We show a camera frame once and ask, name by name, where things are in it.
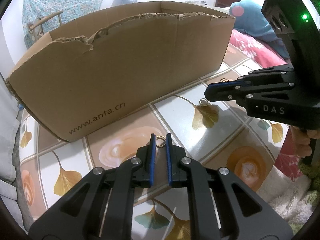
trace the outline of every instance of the metal bolt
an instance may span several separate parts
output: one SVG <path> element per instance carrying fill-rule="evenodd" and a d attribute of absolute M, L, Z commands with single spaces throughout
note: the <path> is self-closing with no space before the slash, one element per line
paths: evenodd
<path fill-rule="evenodd" d="M 183 164 L 189 164 L 189 163 L 191 163 L 191 159 L 188 158 L 188 157 L 184 157 L 184 158 L 181 159 L 181 162 L 182 162 Z"/>
<path fill-rule="evenodd" d="M 228 175 L 229 174 L 229 169 L 226 168 L 226 167 L 222 167 L 219 169 L 219 172 L 222 174 L 222 175 Z"/>
<path fill-rule="evenodd" d="M 139 164 L 141 162 L 140 158 L 138 157 L 134 157 L 131 159 L 131 163 L 132 164 Z"/>
<path fill-rule="evenodd" d="M 95 167 L 93 170 L 92 170 L 93 174 L 94 175 L 99 175 L 103 172 L 103 168 L 101 167 Z"/>

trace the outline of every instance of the triangular cutout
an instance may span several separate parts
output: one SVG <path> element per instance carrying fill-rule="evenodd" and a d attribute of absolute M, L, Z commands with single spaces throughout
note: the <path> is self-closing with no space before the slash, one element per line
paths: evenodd
<path fill-rule="evenodd" d="M 244 190 L 237 184 L 232 184 L 232 189 L 236 194 L 242 214 L 245 217 L 250 217 L 261 211 L 260 205 L 256 203 Z"/>
<path fill-rule="evenodd" d="M 81 188 L 73 193 L 73 195 L 67 200 L 61 207 L 61 211 L 69 214 L 70 216 L 76 217 L 82 204 L 84 202 L 85 196 L 87 195 L 90 188 L 90 184 L 86 183 Z"/>

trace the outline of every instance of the green ginkgo leaf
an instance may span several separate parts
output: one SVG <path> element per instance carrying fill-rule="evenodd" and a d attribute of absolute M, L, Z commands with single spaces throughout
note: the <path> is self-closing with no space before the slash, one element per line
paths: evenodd
<path fill-rule="evenodd" d="M 155 205 L 150 212 L 138 215 L 134 218 L 140 225 L 143 225 L 145 228 L 159 229 L 169 225 L 169 220 L 157 213 Z"/>
<path fill-rule="evenodd" d="M 262 119 L 260 119 L 260 121 L 257 124 L 263 130 L 268 130 L 270 128 L 270 124 L 268 124 L 266 121 L 264 121 Z"/>

